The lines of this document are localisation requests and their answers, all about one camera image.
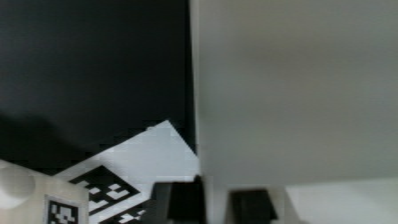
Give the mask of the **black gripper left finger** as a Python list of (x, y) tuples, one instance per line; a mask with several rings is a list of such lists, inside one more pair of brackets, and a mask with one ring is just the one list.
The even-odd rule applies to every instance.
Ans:
[(143, 224), (207, 224), (201, 183), (155, 184)]

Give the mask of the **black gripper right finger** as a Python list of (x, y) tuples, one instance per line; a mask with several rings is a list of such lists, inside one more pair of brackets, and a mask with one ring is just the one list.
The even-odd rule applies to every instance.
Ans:
[(230, 193), (230, 224), (273, 224), (278, 220), (276, 207), (265, 189), (237, 190)]

